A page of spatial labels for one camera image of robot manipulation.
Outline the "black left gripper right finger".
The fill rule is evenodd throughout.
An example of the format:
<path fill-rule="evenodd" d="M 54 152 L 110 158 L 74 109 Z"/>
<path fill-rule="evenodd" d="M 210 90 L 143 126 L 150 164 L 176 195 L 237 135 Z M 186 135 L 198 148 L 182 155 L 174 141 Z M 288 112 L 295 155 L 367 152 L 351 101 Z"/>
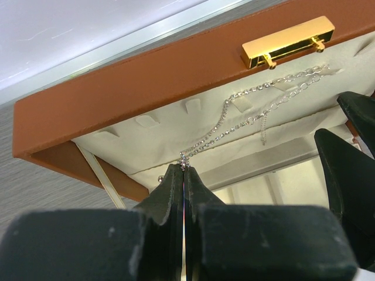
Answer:
<path fill-rule="evenodd" d="M 225 204 L 184 172 L 187 280 L 352 280 L 343 228 L 317 205 Z"/>

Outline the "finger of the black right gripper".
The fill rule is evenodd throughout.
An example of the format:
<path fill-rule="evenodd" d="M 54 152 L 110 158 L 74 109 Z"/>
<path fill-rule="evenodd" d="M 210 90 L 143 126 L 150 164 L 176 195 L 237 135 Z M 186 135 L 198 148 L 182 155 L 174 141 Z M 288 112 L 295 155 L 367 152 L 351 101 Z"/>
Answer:
<path fill-rule="evenodd" d="M 362 269 L 374 269 L 374 159 L 327 129 L 314 134 L 329 209 Z"/>
<path fill-rule="evenodd" d="M 374 97 L 346 91 L 337 102 L 374 156 Z"/>

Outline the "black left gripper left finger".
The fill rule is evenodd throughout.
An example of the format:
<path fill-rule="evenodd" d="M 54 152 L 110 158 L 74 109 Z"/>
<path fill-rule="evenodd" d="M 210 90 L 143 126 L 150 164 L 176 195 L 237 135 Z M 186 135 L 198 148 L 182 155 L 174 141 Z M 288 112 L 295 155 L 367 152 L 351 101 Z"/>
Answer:
<path fill-rule="evenodd" d="M 2 280 L 180 280 L 183 171 L 129 210 L 34 211 L 1 242 Z"/>

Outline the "brown jewelry box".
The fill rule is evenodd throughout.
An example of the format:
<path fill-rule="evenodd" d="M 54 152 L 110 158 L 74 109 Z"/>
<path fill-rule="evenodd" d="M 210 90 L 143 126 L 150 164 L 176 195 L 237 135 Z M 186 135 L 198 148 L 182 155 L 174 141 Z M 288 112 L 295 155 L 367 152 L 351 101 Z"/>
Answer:
<path fill-rule="evenodd" d="M 374 92 L 374 2 L 286 1 L 15 103 L 14 157 L 143 200 L 181 160 L 213 189 L 350 138 L 337 97 Z"/>

